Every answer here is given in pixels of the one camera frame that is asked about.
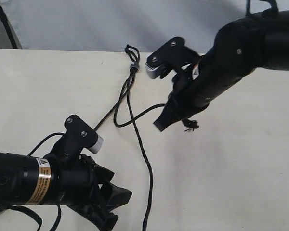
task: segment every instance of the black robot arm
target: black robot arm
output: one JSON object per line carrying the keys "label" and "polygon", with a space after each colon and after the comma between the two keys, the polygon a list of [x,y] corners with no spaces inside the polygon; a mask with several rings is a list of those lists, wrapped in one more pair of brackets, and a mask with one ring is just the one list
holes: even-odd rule
{"label": "black robot arm", "polygon": [[151,78],[164,78],[171,70],[177,73],[168,101],[154,122],[160,131],[202,112],[255,68],[289,71],[289,11],[279,12],[273,6],[228,23],[203,56],[184,44],[183,38],[174,37],[147,59]]}

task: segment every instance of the white table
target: white table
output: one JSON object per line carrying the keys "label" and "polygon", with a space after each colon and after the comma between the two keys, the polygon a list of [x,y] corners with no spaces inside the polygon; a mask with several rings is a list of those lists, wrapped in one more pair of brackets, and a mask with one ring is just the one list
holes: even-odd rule
{"label": "white table", "polygon": [[[165,102],[171,78],[150,80],[144,71],[132,90],[135,113]],[[95,126],[117,100],[128,75],[123,53],[0,50],[0,151],[27,154],[42,138],[65,131],[78,114]],[[177,123],[160,133],[152,124],[161,109],[138,121],[155,177],[148,231],[289,231],[289,72],[257,70],[195,116],[200,129]],[[124,106],[118,116],[127,121]],[[94,159],[115,172],[113,182],[133,192],[115,210],[114,230],[140,231],[148,172],[132,126],[110,119],[99,131],[105,143]],[[55,142],[47,142],[43,156]],[[33,206],[48,231],[55,206]],[[36,223],[13,211],[0,231],[34,231]],[[59,231],[96,230],[63,207]]]}

